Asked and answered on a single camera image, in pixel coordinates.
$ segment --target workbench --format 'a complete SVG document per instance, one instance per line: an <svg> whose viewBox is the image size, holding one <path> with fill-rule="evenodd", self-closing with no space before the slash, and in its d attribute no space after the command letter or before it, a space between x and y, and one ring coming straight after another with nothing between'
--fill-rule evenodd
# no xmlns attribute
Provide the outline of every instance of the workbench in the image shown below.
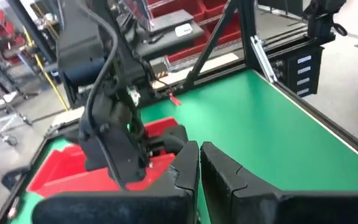
<svg viewBox="0 0 358 224"><path fill-rule="evenodd" d="M143 122L173 116L190 140L199 146L213 142L282 190L358 190L358 154L352 146L252 70L177 98L181 106L167 100L142 109ZM11 197L21 197L22 207L11 223L30 224L42 197L25 188L51 150L69 145L63 133L42 145L32 172L13 190ZM210 223L201 183L198 195L201 223Z"/></svg>

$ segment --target black cable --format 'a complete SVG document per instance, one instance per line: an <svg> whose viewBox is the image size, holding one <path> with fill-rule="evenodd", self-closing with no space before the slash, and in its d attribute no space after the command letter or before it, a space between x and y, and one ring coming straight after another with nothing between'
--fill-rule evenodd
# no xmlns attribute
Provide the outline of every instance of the black cable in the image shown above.
<svg viewBox="0 0 358 224"><path fill-rule="evenodd" d="M109 68L113 62L114 56L117 52L118 37L117 37L116 31L104 19L99 17L92 10L88 9L88 7L86 7L84 4L81 4L78 1L76 1L76 4L81 9L81 11L84 12L93 22L95 22L95 23L99 24L101 27L103 27L112 38L111 52L106 59L106 63L103 65L102 69L100 70L98 77L96 78L94 87L92 88L92 90L89 93L88 100L86 101L85 113L86 113L86 116L87 116L87 119L89 122L89 126L95 133L96 139L98 140L98 142L100 144L101 150L106 158L108 168L109 168L110 172L112 173L114 180L117 182L117 184L121 190L126 190L125 185L121 182L121 178L119 176L118 169L117 169L109 151L107 150L105 143L101 139L101 135L99 134L99 131L95 130L95 123L94 123L94 119L92 116L92 109L93 109L93 105L94 105L94 100L96 98L96 94L98 93L98 90L99 90L106 74L108 74L108 70L109 70ZM117 83L114 86L114 89L112 92L116 92L118 89L118 86L119 86L119 79L117 79Z"/></svg>
<svg viewBox="0 0 358 224"><path fill-rule="evenodd" d="M345 29L345 27L343 27L340 24L334 23L334 21L333 24L334 24L333 27L338 34L340 34L343 37L347 36L347 30Z"/></svg>
<svg viewBox="0 0 358 224"><path fill-rule="evenodd" d="M172 86L170 86L168 83L163 82L163 81L161 81L161 80L158 79L158 78L156 78L155 81L157 81L157 82L163 84L165 87L167 87L167 88L169 89L169 91L170 91L171 93L173 93L173 88L172 88Z"/></svg>

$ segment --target screw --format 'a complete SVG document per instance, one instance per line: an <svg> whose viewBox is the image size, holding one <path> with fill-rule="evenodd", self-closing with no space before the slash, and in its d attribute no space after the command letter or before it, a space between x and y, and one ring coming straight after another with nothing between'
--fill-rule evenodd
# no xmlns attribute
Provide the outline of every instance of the screw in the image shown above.
<svg viewBox="0 0 358 224"><path fill-rule="evenodd" d="M276 61L276 66L281 67L284 65L284 62L282 60Z"/></svg>
<svg viewBox="0 0 358 224"><path fill-rule="evenodd" d="M85 133L85 132L82 131L82 132L79 133L78 138L80 140L86 141L89 138L89 135L88 135L88 133Z"/></svg>
<svg viewBox="0 0 358 224"><path fill-rule="evenodd" d="M107 131L110 130L110 124L102 124L100 127L99 127L99 131L101 133L105 133Z"/></svg>

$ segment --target metal bracket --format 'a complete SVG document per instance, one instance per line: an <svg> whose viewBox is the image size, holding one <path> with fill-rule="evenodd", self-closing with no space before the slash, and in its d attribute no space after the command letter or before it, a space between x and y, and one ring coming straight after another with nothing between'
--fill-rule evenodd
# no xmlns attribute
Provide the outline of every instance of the metal bracket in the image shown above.
<svg viewBox="0 0 358 224"><path fill-rule="evenodd" d="M251 39L252 49L256 54L260 67L262 68L262 71L266 76L266 79L270 83L277 82L276 74L274 74L273 68L269 62L269 59L266 56L264 48L262 47L262 41L259 39L257 35L250 37L250 39Z"/></svg>

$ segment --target vertical post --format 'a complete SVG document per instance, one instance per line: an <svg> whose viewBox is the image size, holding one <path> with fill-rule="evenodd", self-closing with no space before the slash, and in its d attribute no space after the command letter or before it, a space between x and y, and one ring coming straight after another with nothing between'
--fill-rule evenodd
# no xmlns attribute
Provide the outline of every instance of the vertical post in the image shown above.
<svg viewBox="0 0 358 224"><path fill-rule="evenodd" d="M194 84L194 80L200 74L201 69L203 68L205 62L207 61L209 55L211 55L212 50L216 46L218 39L222 35L226 24L230 21L233 17L234 11L236 10L236 6L238 2L243 0L229 0L226 9L223 12L222 17L220 18L219 22L216 24L215 29L213 30L211 37L208 39L203 52L198 57L197 62L194 64L193 69L187 75L186 81L183 84L184 87L189 87Z"/></svg>
<svg viewBox="0 0 358 224"><path fill-rule="evenodd" d="M31 38L34 40L37 47L41 50L48 62L56 62L56 54L49 47L48 42L45 40L37 26L32 21L29 13L25 10L20 0L7 0L12 10L15 12L17 18L22 22L23 26L29 32Z"/></svg>
<svg viewBox="0 0 358 224"><path fill-rule="evenodd" d="M255 24L255 0L238 1L242 48L244 49L245 61L249 68L260 70L257 56L252 49L251 37L257 35Z"/></svg>

